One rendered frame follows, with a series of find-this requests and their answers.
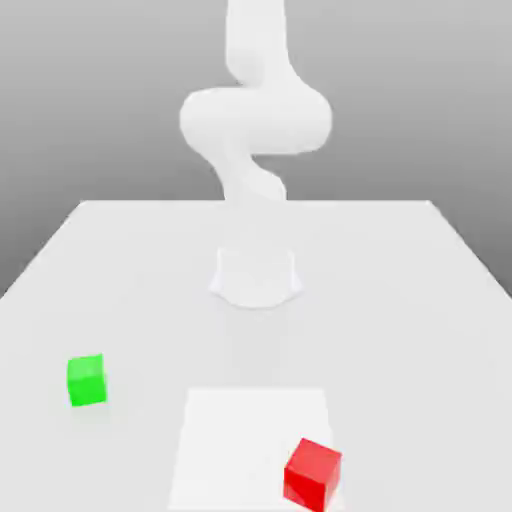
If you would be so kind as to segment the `small green cube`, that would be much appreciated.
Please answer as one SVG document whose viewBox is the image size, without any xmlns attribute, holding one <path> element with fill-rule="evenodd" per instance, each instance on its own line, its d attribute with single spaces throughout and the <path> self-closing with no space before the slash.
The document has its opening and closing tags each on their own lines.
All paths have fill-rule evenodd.
<svg viewBox="0 0 512 512">
<path fill-rule="evenodd" d="M 107 402 L 107 381 L 102 354 L 71 358 L 67 363 L 66 381 L 73 407 Z"/>
</svg>

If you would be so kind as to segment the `small red cube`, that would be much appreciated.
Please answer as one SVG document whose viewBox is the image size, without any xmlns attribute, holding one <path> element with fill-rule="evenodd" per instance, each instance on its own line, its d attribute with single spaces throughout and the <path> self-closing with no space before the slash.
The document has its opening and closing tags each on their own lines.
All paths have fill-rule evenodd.
<svg viewBox="0 0 512 512">
<path fill-rule="evenodd" d="M 342 459 L 341 452 L 302 438 L 283 470 L 283 497 L 312 512 L 327 512 Z"/>
</svg>

